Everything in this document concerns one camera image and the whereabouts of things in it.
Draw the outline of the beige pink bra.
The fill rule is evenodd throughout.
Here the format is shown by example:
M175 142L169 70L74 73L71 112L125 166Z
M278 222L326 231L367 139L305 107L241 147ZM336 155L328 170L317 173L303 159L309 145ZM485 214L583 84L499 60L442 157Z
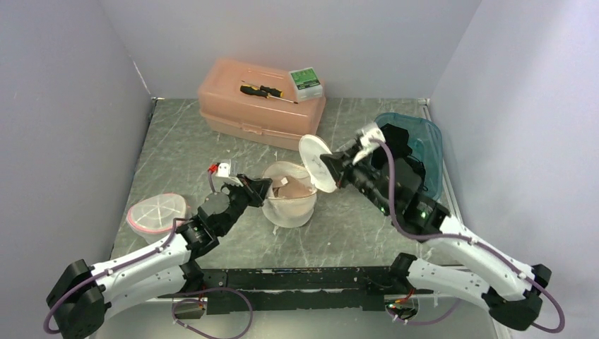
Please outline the beige pink bra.
M294 177L276 177L272 187L275 198L304 198L313 194L310 187Z

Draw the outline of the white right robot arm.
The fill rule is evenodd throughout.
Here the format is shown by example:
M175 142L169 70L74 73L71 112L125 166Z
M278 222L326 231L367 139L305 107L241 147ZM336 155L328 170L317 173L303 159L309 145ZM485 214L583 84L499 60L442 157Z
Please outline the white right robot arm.
M481 239L421 192L422 175L414 160L394 157L386 145L380 150L388 157L380 168L358 160L363 151L358 145L310 155L309 160L315 162L315 184L322 191L352 185L389 216L404 237L443 251L467 268L463 272L399 254L389 269L392 289L443 292L479 306L511 329L535 327L551 270L542 264L522 263Z

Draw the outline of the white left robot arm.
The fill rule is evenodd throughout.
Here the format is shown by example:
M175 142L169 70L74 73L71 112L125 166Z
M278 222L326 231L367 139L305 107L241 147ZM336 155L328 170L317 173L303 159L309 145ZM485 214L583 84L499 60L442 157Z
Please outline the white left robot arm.
M83 259L65 267L47 295L45 333L85 338L97 331L108 313L117 311L117 297L140 292L141 282L158 282L156 296L197 295L203 273L197 259L219 245L248 207L260 208L273 181L244 174L209 194L190 218L174 218L167 236L125 256L93 265Z

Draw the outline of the white mesh laundry bag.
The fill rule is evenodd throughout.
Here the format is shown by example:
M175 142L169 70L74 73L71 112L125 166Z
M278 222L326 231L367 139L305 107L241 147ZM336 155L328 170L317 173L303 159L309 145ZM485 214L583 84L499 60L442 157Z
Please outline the white mesh laundry bag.
M314 213L319 192L331 193L337 189L320 155L331 154L330 148L318 136L306 134L299 140L300 165L277 161L263 172L263 178L294 177L310 187L313 194L304 198L275 198L273 187L268 190L262 211L278 227L296 228L306 224Z

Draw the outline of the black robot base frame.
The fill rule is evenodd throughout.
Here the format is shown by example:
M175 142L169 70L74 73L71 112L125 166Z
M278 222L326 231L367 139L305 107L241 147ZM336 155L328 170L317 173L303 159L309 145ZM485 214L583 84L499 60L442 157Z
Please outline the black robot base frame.
M228 268L184 271L184 284L171 297L204 297L210 315L234 311L361 309L382 311L393 296L416 289L408 282L412 254L390 266L320 268Z

